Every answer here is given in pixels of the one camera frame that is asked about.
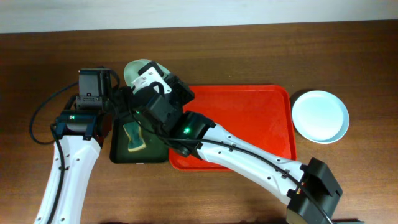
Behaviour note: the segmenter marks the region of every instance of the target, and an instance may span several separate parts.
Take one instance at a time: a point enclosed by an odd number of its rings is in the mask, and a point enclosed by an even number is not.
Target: brown wooden surface
[[[189,84],[275,83],[289,94],[330,91],[350,114],[333,144],[296,133],[298,158],[325,161],[344,195],[333,218],[398,220],[398,21],[274,24],[183,29],[102,30],[0,35],[0,223],[32,223],[39,210],[53,146],[34,144],[28,123],[53,92],[104,65],[123,77],[139,58],[165,65]],[[68,96],[39,114],[49,124]],[[233,172],[180,172],[169,163],[117,165],[111,138],[86,193],[82,223],[236,223],[285,216],[266,190]]]

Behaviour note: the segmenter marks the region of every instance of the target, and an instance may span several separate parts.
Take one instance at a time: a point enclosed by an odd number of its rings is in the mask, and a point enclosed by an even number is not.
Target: white wall
[[[397,0],[0,0],[0,33],[398,19]]]

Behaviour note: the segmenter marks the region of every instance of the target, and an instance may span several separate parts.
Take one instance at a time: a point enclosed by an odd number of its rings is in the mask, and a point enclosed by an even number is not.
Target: round plate
[[[341,139],[349,126],[344,103],[325,91],[310,91],[300,96],[293,105],[292,118],[302,136],[322,144]]]

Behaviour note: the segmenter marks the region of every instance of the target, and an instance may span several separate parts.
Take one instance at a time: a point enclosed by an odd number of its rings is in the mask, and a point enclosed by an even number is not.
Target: red tray
[[[236,137],[286,159],[297,159],[289,95],[278,85],[190,86],[195,99],[184,110],[202,113]],[[178,170],[229,170],[218,164],[183,157],[170,150]]]

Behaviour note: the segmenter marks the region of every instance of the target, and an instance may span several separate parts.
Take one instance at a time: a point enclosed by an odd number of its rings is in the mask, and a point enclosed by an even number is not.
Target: green light
[[[190,128],[185,128],[184,129],[184,134],[188,134],[188,133],[190,133],[191,132],[191,129]]]

